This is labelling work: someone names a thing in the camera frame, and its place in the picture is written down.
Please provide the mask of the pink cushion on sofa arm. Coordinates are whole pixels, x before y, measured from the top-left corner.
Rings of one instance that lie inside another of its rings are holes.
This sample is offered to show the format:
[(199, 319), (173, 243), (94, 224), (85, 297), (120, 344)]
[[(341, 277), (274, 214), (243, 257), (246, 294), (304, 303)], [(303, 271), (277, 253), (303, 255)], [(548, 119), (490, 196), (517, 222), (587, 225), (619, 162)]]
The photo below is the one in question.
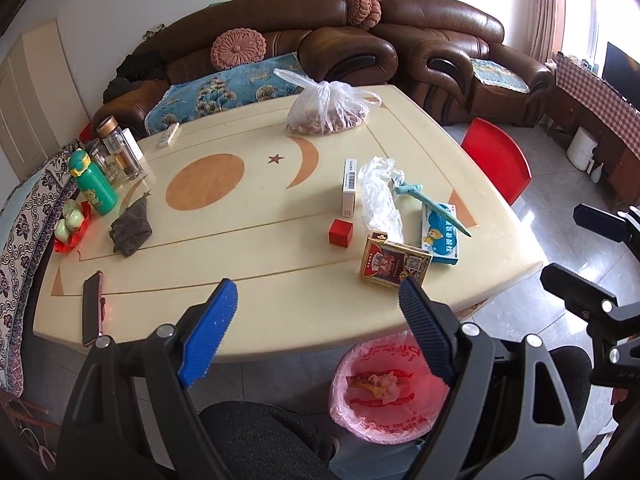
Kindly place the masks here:
[(370, 30), (381, 21), (382, 8), (378, 0), (345, 0), (347, 24)]

